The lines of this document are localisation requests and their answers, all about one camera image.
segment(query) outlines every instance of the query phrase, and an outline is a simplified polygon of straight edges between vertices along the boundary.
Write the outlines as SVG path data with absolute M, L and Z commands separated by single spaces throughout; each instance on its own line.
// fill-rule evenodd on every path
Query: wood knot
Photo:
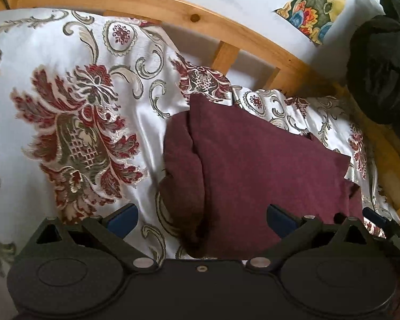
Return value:
M 192 14 L 190 20 L 191 20 L 193 23 L 197 23 L 197 22 L 200 20 L 200 15 L 198 15 L 197 13 Z

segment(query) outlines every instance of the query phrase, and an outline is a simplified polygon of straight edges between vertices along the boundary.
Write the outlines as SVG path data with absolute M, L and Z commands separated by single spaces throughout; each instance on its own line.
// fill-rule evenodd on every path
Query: folded shirt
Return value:
M 195 258 L 245 260 L 277 243 L 269 204 L 325 223 L 339 212 L 363 218 L 360 188 L 344 178 L 350 157 L 200 94 L 169 122 L 164 161 L 160 194 Z

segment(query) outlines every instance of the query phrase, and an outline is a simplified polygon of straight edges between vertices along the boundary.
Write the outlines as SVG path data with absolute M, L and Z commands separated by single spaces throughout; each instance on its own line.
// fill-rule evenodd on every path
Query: black robotic device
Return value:
M 400 287 L 400 228 L 357 218 L 296 218 L 269 206 L 282 240 L 241 261 L 173 260 L 161 266 L 122 240 L 137 223 L 129 204 L 107 218 L 64 226 L 45 219 L 9 271 L 18 320 L 391 319 Z

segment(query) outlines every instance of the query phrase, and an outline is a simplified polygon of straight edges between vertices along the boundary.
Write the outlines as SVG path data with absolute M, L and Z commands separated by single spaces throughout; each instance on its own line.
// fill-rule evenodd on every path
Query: black object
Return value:
M 378 124 L 400 125 L 400 0 L 381 0 L 377 15 L 354 33 L 347 84 L 361 110 Z
M 43 221 L 7 277 L 16 319 L 389 320 L 395 308 L 397 279 L 379 248 L 390 243 L 357 218 L 325 225 L 270 206 L 267 221 L 285 238 L 246 266 L 166 259 L 159 267 L 103 226 L 122 233 L 123 220 L 110 223 L 137 215 L 132 204 L 118 213 L 74 226 Z

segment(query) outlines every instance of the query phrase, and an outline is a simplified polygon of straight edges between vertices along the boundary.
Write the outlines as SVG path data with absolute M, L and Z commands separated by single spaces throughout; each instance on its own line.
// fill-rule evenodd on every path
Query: wooden frame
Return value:
M 61 7 L 89 10 L 102 15 L 137 17 L 166 22 L 220 40 L 211 66 L 227 73 L 240 50 L 274 66 L 266 89 L 281 89 L 295 95 L 305 86 L 316 96 L 347 97 L 353 103 L 354 116 L 374 146 L 380 183 L 400 215 L 400 141 L 386 127 L 369 120 L 349 92 L 319 76 L 310 66 L 260 34 L 208 9 L 181 0 L 8 0 L 12 9 Z M 5 9 L 0 0 L 0 10 Z

